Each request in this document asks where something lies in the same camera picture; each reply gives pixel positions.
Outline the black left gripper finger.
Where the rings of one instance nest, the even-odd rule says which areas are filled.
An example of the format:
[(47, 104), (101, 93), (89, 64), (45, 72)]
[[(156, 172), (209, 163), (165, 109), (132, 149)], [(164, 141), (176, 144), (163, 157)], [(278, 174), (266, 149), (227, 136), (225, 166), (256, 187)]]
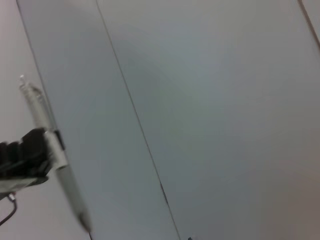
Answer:
[(53, 132), (55, 133), (55, 135), (56, 135), (56, 137), (57, 137), (57, 139), (59, 141), (61, 149), (64, 151), (65, 150), (65, 144), (63, 142), (63, 139), (62, 139), (62, 136), (60, 134), (60, 131), (58, 129), (56, 129)]
[(43, 128), (34, 128), (19, 141), (0, 143), (1, 179), (46, 179), (49, 171), (49, 149)]

